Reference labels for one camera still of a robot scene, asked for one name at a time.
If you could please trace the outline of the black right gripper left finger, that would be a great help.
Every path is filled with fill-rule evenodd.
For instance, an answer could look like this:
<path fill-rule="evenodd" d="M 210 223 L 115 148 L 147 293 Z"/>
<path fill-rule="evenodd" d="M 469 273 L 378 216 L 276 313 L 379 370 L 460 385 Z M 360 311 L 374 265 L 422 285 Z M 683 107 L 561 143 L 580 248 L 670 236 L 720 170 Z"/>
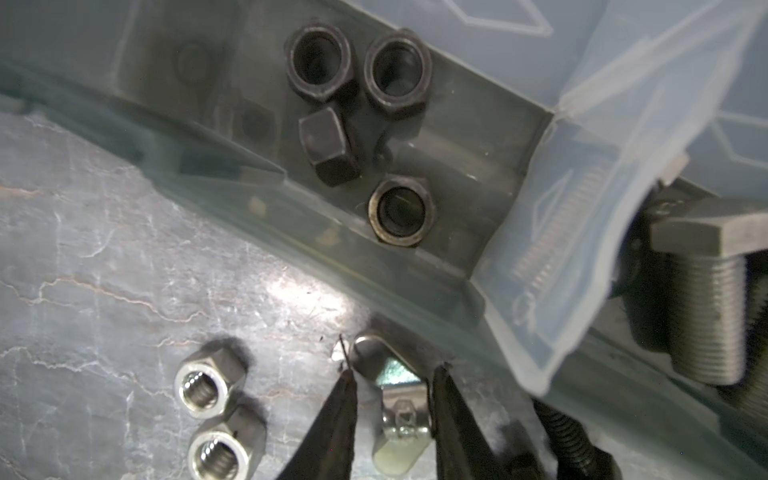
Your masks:
<path fill-rule="evenodd" d="M 358 421 L 358 387 L 345 369 L 277 479 L 350 479 Z"/>

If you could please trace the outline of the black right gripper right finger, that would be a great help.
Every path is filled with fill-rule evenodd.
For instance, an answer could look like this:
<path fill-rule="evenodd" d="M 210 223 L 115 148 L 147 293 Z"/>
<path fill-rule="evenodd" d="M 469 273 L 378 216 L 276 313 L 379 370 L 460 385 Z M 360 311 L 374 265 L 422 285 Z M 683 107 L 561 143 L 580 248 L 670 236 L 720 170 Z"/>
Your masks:
<path fill-rule="evenodd" d="M 432 380 L 437 478 L 509 479 L 445 365 Z"/>

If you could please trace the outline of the silver wing nut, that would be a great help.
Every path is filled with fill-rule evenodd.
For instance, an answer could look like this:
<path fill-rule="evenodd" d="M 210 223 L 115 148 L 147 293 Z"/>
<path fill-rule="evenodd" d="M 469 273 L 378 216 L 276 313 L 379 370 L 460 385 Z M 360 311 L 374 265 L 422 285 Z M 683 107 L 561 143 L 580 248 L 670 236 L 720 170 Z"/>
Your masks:
<path fill-rule="evenodd" d="M 355 337 L 350 360 L 354 370 L 380 391 L 373 464 L 381 474 L 400 479 L 433 441 L 427 376 L 404 348 L 374 331 Z"/>

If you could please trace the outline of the black hex nut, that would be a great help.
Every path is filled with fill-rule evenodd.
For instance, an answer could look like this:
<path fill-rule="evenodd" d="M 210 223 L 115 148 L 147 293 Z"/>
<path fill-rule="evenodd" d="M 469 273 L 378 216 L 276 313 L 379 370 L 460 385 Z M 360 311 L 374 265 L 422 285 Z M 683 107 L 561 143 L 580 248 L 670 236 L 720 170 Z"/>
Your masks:
<path fill-rule="evenodd" d="M 385 244 L 415 248 L 437 220 L 437 205 L 426 178 L 387 174 L 368 202 L 370 226 Z"/>
<path fill-rule="evenodd" d="M 410 29 L 387 32 L 368 46 L 363 84 L 371 105 L 390 119 L 403 119 L 425 109 L 434 62 L 425 42 Z"/>
<path fill-rule="evenodd" d="M 325 185 L 336 187 L 360 177 L 360 152 L 336 102 L 301 117 L 298 132 L 309 165 Z"/>
<path fill-rule="evenodd" d="M 356 52 L 349 37 L 331 23 L 309 21 L 287 41 L 289 86 L 311 103 L 347 102 L 356 96 L 356 66 Z"/>

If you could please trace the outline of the silver hex bolt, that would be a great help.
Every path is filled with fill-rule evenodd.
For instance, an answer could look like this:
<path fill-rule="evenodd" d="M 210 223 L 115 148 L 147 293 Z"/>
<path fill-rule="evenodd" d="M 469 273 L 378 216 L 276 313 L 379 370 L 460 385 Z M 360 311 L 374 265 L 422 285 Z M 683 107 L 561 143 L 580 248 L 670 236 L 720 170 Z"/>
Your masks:
<path fill-rule="evenodd" d="M 675 372 L 714 385 L 746 371 L 747 258 L 767 248 L 767 204 L 744 198 L 662 200 L 644 212 L 667 261 L 668 344 Z"/>
<path fill-rule="evenodd" d="M 767 425 L 767 262 L 749 275 L 746 321 L 746 370 L 719 395 L 756 422 Z"/>
<path fill-rule="evenodd" d="M 547 285 L 610 170 L 601 164 L 571 169 L 536 200 L 531 246 L 512 270 L 519 280 L 533 290 Z"/>

